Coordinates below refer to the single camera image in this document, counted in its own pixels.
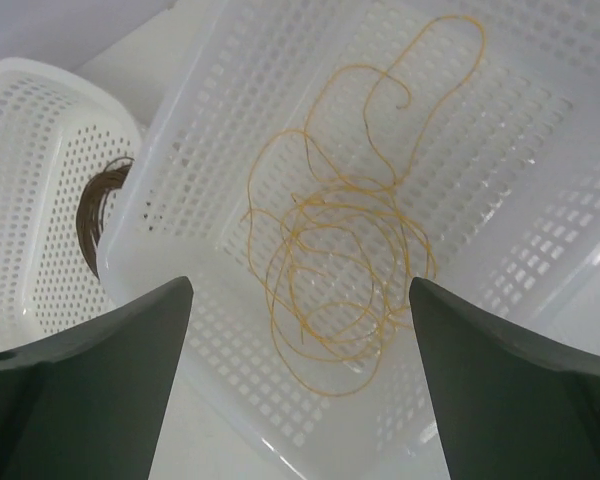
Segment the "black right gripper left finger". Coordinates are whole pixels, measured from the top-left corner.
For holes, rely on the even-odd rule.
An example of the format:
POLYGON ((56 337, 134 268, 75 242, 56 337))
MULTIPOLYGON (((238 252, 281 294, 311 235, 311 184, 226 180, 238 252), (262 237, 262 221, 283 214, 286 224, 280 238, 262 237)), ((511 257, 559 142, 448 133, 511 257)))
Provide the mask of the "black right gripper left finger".
POLYGON ((0 479, 146 479, 194 290, 173 279, 0 351, 0 479))

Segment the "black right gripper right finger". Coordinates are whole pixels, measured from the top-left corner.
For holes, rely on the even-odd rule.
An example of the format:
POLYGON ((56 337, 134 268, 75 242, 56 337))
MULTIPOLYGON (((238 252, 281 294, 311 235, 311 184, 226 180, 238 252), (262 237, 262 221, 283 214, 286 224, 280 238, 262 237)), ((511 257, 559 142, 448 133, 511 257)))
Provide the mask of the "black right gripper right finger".
POLYGON ((415 278, 409 301, 453 479, 600 479, 600 356, 415 278))

